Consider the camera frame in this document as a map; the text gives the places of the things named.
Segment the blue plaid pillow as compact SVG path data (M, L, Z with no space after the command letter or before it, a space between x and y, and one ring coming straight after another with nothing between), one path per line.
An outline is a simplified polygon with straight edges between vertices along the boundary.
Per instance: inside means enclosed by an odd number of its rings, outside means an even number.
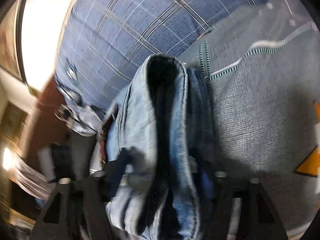
M178 56L242 5L268 0L75 0L55 81L71 105L106 109L144 60Z

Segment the grey patterned bed quilt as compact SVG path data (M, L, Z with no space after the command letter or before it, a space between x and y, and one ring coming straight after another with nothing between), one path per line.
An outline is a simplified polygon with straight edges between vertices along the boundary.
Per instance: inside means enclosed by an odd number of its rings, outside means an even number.
M288 235L303 232L319 201L316 178L295 173L317 145L319 30L304 5L239 7L179 58L208 85L216 167L258 178Z

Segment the light blue denim jeans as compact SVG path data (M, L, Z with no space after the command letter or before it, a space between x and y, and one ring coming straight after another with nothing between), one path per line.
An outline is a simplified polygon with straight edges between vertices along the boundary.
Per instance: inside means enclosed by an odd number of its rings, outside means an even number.
M106 206L112 226L144 239L198 239L211 212L214 129L201 72L151 55L107 110L104 161L126 150L120 185Z

